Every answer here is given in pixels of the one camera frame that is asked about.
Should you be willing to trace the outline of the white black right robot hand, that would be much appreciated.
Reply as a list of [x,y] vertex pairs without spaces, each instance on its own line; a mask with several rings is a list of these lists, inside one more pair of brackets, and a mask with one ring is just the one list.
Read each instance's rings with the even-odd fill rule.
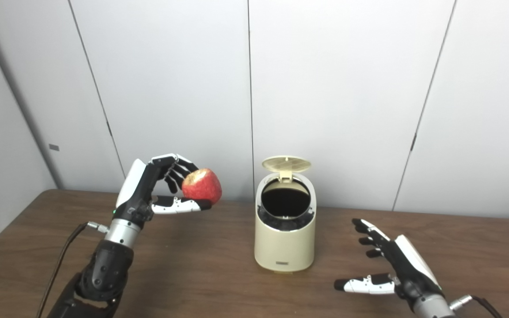
[[337,291],[347,293],[392,295],[406,300],[410,310],[418,318],[444,318],[452,316],[440,285],[430,267],[404,235],[390,239],[378,227],[364,219],[353,219],[358,233],[366,234],[359,239],[362,245],[372,245],[367,251],[369,258],[384,257],[392,266],[394,274],[380,273],[338,279]]

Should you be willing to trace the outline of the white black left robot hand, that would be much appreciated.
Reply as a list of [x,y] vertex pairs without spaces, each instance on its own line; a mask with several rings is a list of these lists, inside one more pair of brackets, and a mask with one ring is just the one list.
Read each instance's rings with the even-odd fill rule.
[[[184,191],[184,178],[198,170],[192,161],[174,153],[153,157],[147,163],[136,159],[122,185],[113,218],[128,221],[142,229],[154,215],[211,209],[215,202],[210,199],[175,196],[179,190]],[[159,181],[168,185],[171,197],[153,199],[153,190]]]

